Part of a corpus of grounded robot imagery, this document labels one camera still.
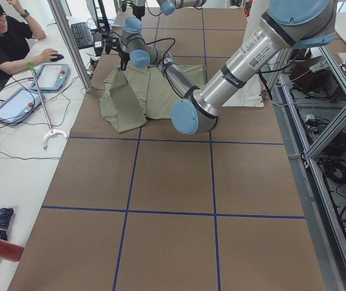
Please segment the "white table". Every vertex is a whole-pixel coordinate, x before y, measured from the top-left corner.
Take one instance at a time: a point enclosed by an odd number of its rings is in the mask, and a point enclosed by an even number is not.
[[[69,18],[70,24],[78,21],[80,20]],[[70,76],[65,84],[66,87],[77,76],[77,71],[57,25],[48,25],[46,33],[46,39],[38,41],[31,49],[29,55],[37,55],[47,48],[56,49],[60,54],[64,55],[64,59],[58,61],[58,63],[65,63],[70,67]],[[88,64],[90,58],[87,53],[94,55],[93,48],[80,51],[85,65]],[[30,71],[14,76],[15,79],[26,77],[32,77]],[[23,82],[23,85],[28,88],[30,81]],[[8,86],[0,93],[0,99],[8,98],[20,87],[18,83]],[[46,99],[50,99],[56,94],[46,94]],[[69,101],[62,95],[59,95],[55,101],[47,102],[46,107],[53,125],[60,124],[65,115],[63,124],[57,128],[69,134],[84,98],[84,89],[80,79],[77,79],[64,94],[70,99],[67,112],[66,107]],[[42,107],[39,106],[24,121],[29,124],[45,123],[46,119]],[[48,131],[49,128],[46,124],[19,124],[17,126],[3,127],[0,129],[0,151],[11,156],[23,158],[59,158],[67,140],[61,135],[53,136],[47,142],[47,150],[44,150],[42,141],[45,133]],[[0,154],[0,208],[12,207],[15,211],[10,228],[7,231],[8,240],[11,243],[25,246],[57,165],[58,160],[31,159],[23,161],[21,159],[11,159]],[[0,291],[7,290],[17,266],[18,263],[0,260]]]

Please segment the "green cloth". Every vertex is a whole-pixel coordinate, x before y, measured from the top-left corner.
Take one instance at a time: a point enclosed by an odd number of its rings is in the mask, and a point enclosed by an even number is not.
[[[173,105],[181,98],[156,67],[126,71],[114,68],[104,81],[106,89],[100,98],[101,116],[118,133],[136,129],[150,119],[170,119]],[[186,77],[200,88],[204,86],[202,65],[181,65]]]

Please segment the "man's hand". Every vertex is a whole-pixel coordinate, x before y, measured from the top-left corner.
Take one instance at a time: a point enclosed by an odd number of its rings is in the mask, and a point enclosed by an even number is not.
[[[40,54],[40,56],[42,57],[42,62],[49,62],[50,59],[56,58],[55,55],[57,55],[57,54],[58,54],[57,50],[54,50],[52,48],[50,48],[50,49],[47,48]]]
[[[19,0],[6,0],[10,5],[14,7],[14,9],[19,13],[19,14],[24,14],[25,10],[23,9],[21,3]]]

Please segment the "keyboard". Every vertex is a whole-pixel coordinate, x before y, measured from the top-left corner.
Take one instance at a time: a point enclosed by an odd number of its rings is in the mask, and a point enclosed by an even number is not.
[[[93,47],[92,34],[86,22],[71,24],[70,29],[76,39],[77,47],[79,50],[87,47]]]

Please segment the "computer mouse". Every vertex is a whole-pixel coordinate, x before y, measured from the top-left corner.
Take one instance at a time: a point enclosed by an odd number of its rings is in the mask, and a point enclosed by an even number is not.
[[[57,61],[59,61],[60,59],[63,59],[63,58],[64,58],[64,56],[61,55],[61,54],[57,54],[57,55],[54,55],[54,56],[56,56],[56,58],[50,59],[52,62],[57,62]]]

